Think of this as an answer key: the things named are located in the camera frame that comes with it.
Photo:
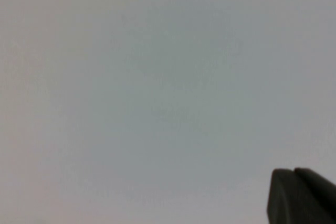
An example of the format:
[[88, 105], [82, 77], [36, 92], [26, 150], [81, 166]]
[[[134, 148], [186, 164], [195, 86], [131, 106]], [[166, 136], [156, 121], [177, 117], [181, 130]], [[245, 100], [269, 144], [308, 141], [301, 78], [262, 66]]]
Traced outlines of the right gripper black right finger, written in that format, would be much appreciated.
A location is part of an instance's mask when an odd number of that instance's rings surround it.
[[295, 168], [295, 173], [307, 184], [321, 203], [335, 203], [335, 184], [309, 168]]

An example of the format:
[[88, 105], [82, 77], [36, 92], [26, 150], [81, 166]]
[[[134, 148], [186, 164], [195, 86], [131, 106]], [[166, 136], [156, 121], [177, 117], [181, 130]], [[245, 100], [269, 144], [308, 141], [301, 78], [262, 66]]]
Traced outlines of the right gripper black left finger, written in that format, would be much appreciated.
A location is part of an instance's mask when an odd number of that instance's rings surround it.
[[267, 204], [271, 224], [335, 223], [335, 203], [321, 203], [290, 169], [274, 169]]

